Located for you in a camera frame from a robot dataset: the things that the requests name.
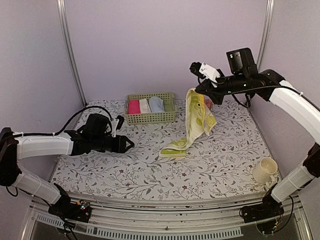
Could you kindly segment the green white small packet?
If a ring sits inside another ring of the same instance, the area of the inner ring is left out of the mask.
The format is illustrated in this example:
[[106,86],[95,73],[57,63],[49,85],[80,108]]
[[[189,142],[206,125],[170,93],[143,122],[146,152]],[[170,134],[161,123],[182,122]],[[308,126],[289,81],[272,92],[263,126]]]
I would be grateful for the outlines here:
[[159,151],[161,158],[185,157],[187,150],[203,134],[209,136],[216,125],[216,118],[205,103],[205,97],[194,88],[188,90],[185,99],[185,137],[173,141]]

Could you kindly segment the light blue towel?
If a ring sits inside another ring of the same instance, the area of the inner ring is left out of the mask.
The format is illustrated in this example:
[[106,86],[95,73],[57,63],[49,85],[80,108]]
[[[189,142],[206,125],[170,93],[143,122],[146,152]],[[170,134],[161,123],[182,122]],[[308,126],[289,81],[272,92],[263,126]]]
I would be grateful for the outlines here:
[[165,112],[164,101],[157,96],[151,97],[148,101],[148,104],[152,113]]

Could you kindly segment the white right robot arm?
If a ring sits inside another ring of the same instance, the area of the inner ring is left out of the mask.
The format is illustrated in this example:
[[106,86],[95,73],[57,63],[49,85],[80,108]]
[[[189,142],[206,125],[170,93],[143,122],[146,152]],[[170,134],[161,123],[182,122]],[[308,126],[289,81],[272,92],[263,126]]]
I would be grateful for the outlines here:
[[268,188],[261,203],[244,206],[239,211],[245,223],[278,217],[284,214],[284,200],[320,176],[320,108],[276,70],[259,71],[250,48],[231,50],[226,56],[230,75],[205,62],[190,65],[190,72],[197,77],[197,93],[208,96],[216,105],[222,104],[226,96],[244,94],[247,99],[259,96],[281,109],[299,127],[288,144],[289,150],[305,148],[299,154],[298,165]]

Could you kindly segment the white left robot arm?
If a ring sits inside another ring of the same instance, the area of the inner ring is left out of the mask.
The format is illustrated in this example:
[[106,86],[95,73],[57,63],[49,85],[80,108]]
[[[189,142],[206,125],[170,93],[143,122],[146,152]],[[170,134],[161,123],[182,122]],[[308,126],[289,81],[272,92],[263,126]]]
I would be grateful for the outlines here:
[[126,153],[135,144],[127,136],[118,135],[124,122],[122,116],[110,120],[107,116],[90,114],[77,130],[60,133],[15,133],[9,127],[0,132],[0,184],[14,187],[48,204],[48,213],[65,220],[87,223],[92,209],[89,202],[71,201],[58,184],[50,183],[18,166],[18,161],[41,156],[81,156],[91,151]]

